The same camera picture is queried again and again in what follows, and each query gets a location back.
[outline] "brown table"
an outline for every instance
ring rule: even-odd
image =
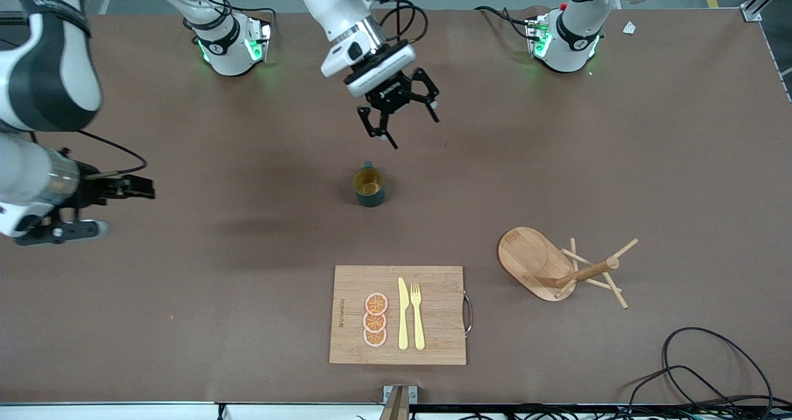
[[[562,75],[504,23],[430,16],[416,66],[443,122],[397,114],[400,150],[322,78],[328,45],[306,15],[281,17],[273,63],[237,79],[201,61],[181,18],[95,17],[105,108],[91,128],[147,156],[158,199],[87,211],[115,226],[105,240],[0,242],[2,401],[361,402],[409,383],[432,403],[623,402],[687,325],[738,342],[789,398],[792,111],[760,26],[617,11],[597,57]],[[42,139],[131,164],[78,135]],[[373,210],[349,189],[366,160],[388,178]],[[497,262],[515,226],[576,237],[592,260],[641,239],[614,274],[630,310],[592,286],[531,296]],[[463,265],[467,366],[328,364],[337,264]],[[709,338],[671,355],[724,392],[762,391]],[[639,400],[681,401],[661,381]]]

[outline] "fork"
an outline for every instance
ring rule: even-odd
[[[410,283],[410,302],[413,303],[415,316],[415,348],[424,350],[426,340],[424,339],[424,323],[421,321],[421,286],[418,283]]]

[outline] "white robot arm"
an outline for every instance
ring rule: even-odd
[[[23,245],[97,237],[105,223],[66,223],[59,211],[105,203],[105,192],[120,197],[118,182],[86,181],[98,173],[95,168],[71,160],[65,150],[22,138],[28,132],[82,130],[101,108],[82,4],[23,0],[22,6],[31,36],[18,48],[0,51],[0,233]]]
[[[439,122],[434,110],[439,90],[422,68],[416,68],[410,77],[402,72],[415,61],[415,50],[406,41],[389,45],[371,13],[375,3],[388,1],[393,0],[303,0],[331,43],[322,73],[331,77],[350,67],[353,73],[344,80],[349,93],[355,98],[365,96],[371,107],[380,111],[379,126],[374,127],[368,119],[371,108],[358,107],[368,135],[388,140],[398,149],[387,129],[390,114],[418,101]],[[424,84],[427,94],[413,92],[413,82]]]
[[[195,31],[204,59],[219,74],[245,74],[264,61],[272,25],[233,11],[226,0],[166,0]]]
[[[637,4],[646,0],[623,0]],[[569,0],[566,9],[554,9],[529,23],[529,50],[547,67],[574,72],[594,56],[600,29],[608,19],[613,0]]]

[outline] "mug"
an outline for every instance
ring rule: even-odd
[[[385,180],[379,169],[371,166],[370,161],[355,173],[353,187],[357,200],[364,207],[376,207],[385,200]]]

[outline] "knife blade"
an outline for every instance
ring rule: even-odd
[[[410,294],[407,293],[407,285],[401,277],[398,279],[398,347],[407,350],[410,347],[407,339],[407,308],[410,306]]]

